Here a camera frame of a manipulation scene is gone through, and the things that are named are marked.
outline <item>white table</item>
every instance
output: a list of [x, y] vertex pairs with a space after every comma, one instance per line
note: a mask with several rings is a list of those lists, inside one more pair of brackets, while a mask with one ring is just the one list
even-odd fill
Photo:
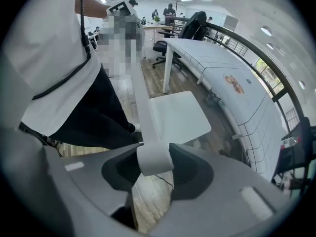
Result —
[[190, 91], [150, 99], [161, 140], [184, 144], [211, 131], [211, 126]]
[[236, 138], [244, 140], [252, 169], [271, 179], [277, 164], [283, 135], [281, 118], [260, 82], [248, 67], [227, 50], [209, 42], [191, 39], [163, 39], [168, 43], [163, 92], [168, 91], [175, 51], [206, 80], [237, 123]]
[[172, 26], [165, 26], [165, 25], [155, 25], [155, 24], [146, 24], [143, 26], [144, 30], [153, 30], [154, 31], [154, 44], [156, 43], [156, 30], [161, 28], [167, 28], [172, 30]]
[[96, 33], [94, 33], [93, 35], [88, 36], [89, 39], [93, 39], [93, 40], [94, 40], [94, 43], [95, 43], [95, 46], [96, 46], [96, 51], [98, 50], [99, 45], [98, 45], [98, 42], [97, 42], [97, 40], [96, 40], [95, 37], [96, 37], [97, 35], [99, 35], [99, 33], [100, 33], [100, 32], [96, 32]]

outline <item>white shirt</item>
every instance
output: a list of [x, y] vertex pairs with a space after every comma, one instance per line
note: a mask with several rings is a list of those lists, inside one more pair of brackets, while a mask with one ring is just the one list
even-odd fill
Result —
[[[100, 71], [92, 46], [89, 62], [64, 85], [31, 102], [22, 122], [50, 136], [69, 117]], [[4, 55], [34, 91], [44, 92], [86, 60], [75, 0], [30, 0], [4, 43]]]

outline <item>black backrest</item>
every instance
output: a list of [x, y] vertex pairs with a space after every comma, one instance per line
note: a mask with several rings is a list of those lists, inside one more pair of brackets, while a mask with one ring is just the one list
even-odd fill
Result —
[[185, 24], [180, 32], [179, 39], [202, 40], [206, 34], [206, 13], [204, 11], [196, 12]]

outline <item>black pants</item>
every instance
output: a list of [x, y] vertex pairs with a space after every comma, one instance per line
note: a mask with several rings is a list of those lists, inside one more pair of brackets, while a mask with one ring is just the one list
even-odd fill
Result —
[[137, 143], [131, 134], [134, 131], [135, 126], [127, 121], [113, 86], [101, 67], [90, 89], [50, 138], [76, 146], [115, 149]]

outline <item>cap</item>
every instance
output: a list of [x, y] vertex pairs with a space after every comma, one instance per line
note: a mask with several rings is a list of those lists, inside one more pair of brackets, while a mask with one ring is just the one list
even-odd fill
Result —
[[129, 0], [128, 2], [132, 5], [138, 5], [138, 2], [136, 2], [135, 0]]

